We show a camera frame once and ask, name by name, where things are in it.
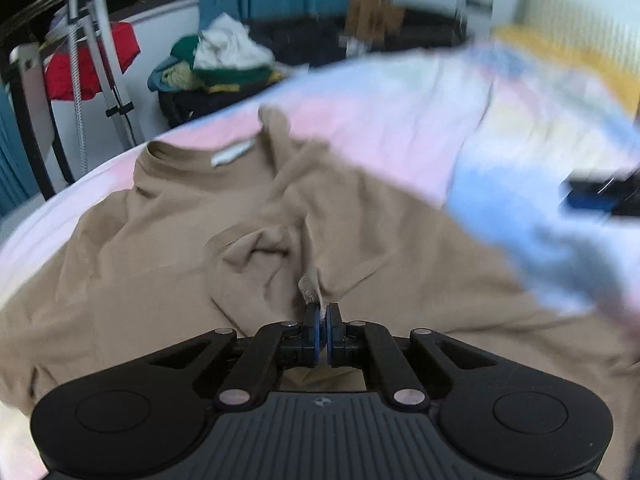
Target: metal stand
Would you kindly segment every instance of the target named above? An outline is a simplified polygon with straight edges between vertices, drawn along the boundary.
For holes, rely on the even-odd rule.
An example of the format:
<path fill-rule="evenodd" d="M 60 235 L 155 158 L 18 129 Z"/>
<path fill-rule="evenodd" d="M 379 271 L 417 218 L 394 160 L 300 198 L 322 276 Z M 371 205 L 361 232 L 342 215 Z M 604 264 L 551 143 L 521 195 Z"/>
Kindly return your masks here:
<path fill-rule="evenodd" d="M 78 128 L 78 143 L 80 145 L 81 171 L 87 172 L 86 138 L 82 117 L 82 96 L 80 87 L 80 71 L 78 67 L 78 45 L 76 41 L 78 27 L 84 31 L 86 44 L 100 83 L 100 90 L 107 105 L 106 115 L 113 119 L 120 142 L 125 150 L 145 142 L 140 129 L 140 122 L 134 110 L 133 102 L 124 83 L 120 62 L 111 34 L 111 23 L 106 0 L 84 0 L 83 7 L 79 7 L 79 0 L 68 0 L 68 27 L 66 40 L 69 49 L 71 79 L 74 92 L 76 110 L 76 125 Z M 98 32 L 104 47 L 104 56 L 98 47 L 94 29 L 97 23 Z"/>

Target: cardboard box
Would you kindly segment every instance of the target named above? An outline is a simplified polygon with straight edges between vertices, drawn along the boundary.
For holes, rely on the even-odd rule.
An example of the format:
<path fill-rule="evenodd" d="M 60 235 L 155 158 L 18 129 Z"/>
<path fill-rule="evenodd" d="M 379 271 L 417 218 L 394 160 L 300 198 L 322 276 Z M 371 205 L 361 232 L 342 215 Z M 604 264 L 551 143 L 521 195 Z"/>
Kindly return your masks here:
<path fill-rule="evenodd" d="M 404 9 L 389 0 L 351 0 L 344 31 L 361 41 L 384 41 L 385 34 L 397 34 L 404 19 Z"/>

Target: red cloth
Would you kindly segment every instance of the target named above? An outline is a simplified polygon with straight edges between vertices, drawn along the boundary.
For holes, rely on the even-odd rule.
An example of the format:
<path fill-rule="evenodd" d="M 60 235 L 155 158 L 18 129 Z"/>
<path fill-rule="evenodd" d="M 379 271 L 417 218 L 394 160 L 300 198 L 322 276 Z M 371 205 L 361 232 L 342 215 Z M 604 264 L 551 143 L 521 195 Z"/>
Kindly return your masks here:
<path fill-rule="evenodd" d="M 130 23 L 112 23 L 111 34 L 116 45 L 116 53 L 122 73 L 131 66 L 133 60 L 140 53 L 140 46 L 133 26 Z M 102 50 L 102 41 L 98 40 L 98 46 Z M 78 65 L 80 67 L 80 88 L 82 100 L 93 99 L 100 92 L 100 82 L 95 73 L 94 62 L 91 60 L 89 48 L 85 45 L 78 48 Z M 108 65 L 105 63 L 107 76 L 111 79 Z M 74 92 L 71 86 L 71 67 L 68 53 L 56 53 L 52 56 L 45 72 L 45 83 L 49 99 L 59 101 L 73 101 Z"/>

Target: pastel tie-dye bedsheet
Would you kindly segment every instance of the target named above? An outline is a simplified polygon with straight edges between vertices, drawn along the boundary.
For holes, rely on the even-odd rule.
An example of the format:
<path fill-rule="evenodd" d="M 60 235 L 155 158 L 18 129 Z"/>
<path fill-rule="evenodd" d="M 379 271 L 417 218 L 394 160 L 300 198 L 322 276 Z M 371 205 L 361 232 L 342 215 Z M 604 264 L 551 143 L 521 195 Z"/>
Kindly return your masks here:
<path fill-rule="evenodd" d="M 325 139 L 502 248 L 545 306 L 567 315 L 601 309 L 640 333 L 640 222 L 561 206 L 571 172 L 640 165 L 638 133 L 594 76 L 499 43 L 370 56 L 294 78 L 162 138 L 222 147 L 257 131 L 265 103 L 287 112 L 297 136 Z M 132 185 L 139 151 L 103 164 L 18 227 L 0 250 L 0 306 L 84 211 Z M 0 410 L 0 428 L 0 477 L 42 475 L 26 419 Z"/>

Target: bed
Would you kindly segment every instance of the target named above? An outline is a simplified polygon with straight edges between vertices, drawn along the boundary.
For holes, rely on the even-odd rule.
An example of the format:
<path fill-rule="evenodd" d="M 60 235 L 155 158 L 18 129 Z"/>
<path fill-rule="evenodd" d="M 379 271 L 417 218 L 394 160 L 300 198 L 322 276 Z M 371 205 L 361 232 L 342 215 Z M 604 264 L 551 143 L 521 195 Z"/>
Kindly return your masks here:
<path fill-rule="evenodd" d="M 562 316 L 600 311 L 640 339 L 640 224 L 562 206 L 570 173 L 640 166 L 633 119 L 595 73 L 499 40 L 373 55 L 294 77 L 162 138 L 225 146 L 256 132 L 261 104 L 282 108 L 296 136 L 324 139 L 353 164 L 446 208 L 507 254 L 542 305 Z M 132 185 L 139 150 L 101 165 L 16 229 L 0 249 L 0 306 L 84 211 Z M 0 428 L 0 478 L 40 478 L 26 418 L 4 408 Z"/>

